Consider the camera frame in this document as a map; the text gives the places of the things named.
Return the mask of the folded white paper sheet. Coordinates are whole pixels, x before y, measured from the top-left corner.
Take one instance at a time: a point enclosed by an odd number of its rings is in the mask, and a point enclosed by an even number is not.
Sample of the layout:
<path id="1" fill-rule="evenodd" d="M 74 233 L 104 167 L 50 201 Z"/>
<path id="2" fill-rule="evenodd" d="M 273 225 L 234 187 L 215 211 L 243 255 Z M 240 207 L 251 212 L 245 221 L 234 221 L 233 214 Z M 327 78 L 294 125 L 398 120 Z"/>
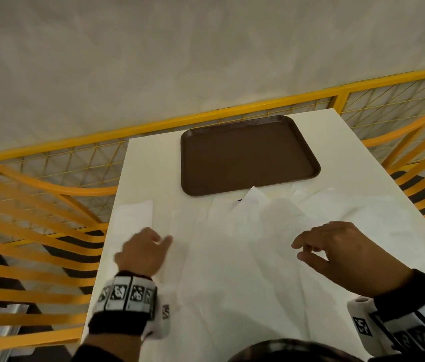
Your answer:
<path id="1" fill-rule="evenodd" d="M 253 186 L 231 210 L 228 220 L 233 225 L 257 222 L 261 210 L 271 201 L 272 199 L 269 196 Z"/>

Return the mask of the brown plastic tray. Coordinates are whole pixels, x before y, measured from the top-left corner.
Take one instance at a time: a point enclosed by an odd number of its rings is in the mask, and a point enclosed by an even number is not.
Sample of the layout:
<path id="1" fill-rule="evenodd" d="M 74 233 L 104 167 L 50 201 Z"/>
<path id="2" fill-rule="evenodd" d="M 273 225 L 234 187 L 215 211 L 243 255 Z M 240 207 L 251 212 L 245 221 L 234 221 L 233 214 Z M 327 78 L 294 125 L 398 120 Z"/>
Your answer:
<path id="1" fill-rule="evenodd" d="M 310 180 L 321 167 L 284 115 L 200 127 L 180 138 L 181 188 L 189 196 Z"/>

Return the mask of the person's left forearm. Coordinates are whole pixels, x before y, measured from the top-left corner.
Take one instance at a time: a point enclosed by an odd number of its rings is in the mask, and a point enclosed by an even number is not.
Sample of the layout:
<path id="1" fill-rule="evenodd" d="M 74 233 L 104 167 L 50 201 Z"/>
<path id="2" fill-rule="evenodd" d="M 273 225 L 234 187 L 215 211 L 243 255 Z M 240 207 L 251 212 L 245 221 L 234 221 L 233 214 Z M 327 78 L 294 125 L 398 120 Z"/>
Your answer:
<path id="1" fill-rule="evenodd" d="M 89 334 L 71 362 L 139 362 L 142 345 L 138 335 Z"/>

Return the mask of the small white paper napkin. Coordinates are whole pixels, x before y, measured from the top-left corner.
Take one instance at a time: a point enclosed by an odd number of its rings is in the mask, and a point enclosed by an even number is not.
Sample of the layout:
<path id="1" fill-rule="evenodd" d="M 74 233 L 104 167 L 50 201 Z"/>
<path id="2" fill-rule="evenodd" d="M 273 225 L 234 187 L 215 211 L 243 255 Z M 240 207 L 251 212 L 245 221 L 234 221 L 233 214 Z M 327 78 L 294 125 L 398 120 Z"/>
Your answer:
<path id="1" fill-rule="evenodd" d="M 153 224 L 154 201 L 119 205 L 113 211 L 109 231 L 122 241 L 130 239 L 145 227 Z"/>

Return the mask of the yellow metal mesh railing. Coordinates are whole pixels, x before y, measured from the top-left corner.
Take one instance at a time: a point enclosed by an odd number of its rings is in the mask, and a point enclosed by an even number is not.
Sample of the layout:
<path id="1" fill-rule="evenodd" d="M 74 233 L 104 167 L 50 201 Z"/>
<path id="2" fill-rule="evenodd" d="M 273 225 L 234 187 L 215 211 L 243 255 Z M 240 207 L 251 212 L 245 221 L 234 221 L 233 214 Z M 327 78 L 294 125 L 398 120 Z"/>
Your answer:
<path id="1" fill-rule="evenodd" d="M 425 70 L 11 149 L 0 164 L 59 186 L 117 186 L 130 138 L 321 109 L 336 110 L 361 140 L 393 132 L 425 115 Z"/>

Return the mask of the person's right hand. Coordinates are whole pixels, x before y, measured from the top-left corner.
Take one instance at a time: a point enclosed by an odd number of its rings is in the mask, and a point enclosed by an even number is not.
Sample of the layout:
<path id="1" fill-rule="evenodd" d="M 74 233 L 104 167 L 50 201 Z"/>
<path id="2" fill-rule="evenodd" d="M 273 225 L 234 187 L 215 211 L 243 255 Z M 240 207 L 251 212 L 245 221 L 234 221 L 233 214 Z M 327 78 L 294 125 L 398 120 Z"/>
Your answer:
<path id="1" fill-rule="evenodd" d="M 324 277 L 369 298 L 400 288 L 414 274 L 350 222 L 332 221 L 313 227 L 295 237 L 291 247 L 328 260 L 330 271 Z"/>

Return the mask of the person's left hand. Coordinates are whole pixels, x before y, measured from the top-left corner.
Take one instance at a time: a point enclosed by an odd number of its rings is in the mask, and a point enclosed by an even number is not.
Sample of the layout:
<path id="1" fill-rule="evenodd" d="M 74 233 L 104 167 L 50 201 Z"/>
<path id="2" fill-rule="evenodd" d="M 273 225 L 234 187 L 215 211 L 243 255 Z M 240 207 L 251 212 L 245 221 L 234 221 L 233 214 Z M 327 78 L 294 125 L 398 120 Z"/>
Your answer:
<path id="1" fill-rule="evenodd" d="M 145 227 L 134 234 L 114 256 L 118 271 L 152 278 L 166 259 L 159 257 L 157 253 L 157 245 L 163 238 L 150 227 Z"/>

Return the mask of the large white paper sheet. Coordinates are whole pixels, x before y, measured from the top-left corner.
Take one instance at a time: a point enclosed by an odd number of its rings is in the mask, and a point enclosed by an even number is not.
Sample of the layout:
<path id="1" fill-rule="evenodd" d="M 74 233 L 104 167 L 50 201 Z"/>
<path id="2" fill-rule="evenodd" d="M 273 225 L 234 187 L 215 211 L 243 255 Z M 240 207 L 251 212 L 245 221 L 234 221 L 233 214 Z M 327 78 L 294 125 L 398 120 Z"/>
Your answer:
<path id="1" fill-rule="evenodd" d="M 157 280 L 169 295 L 171 329 L 144 342 L 140 362 L 415 361 L 367 353 L 347 309 L 360 295 L 299 261 L 291 244 L 313 227 L 350 222 L 425 273 L 416 228 L 424 218 L 393 198 L 329 189 L 271 199 L 251 224 L 233 225 L 228 217 L 238 201 L 220 195 L 172 213 L 174 239 Z"/>

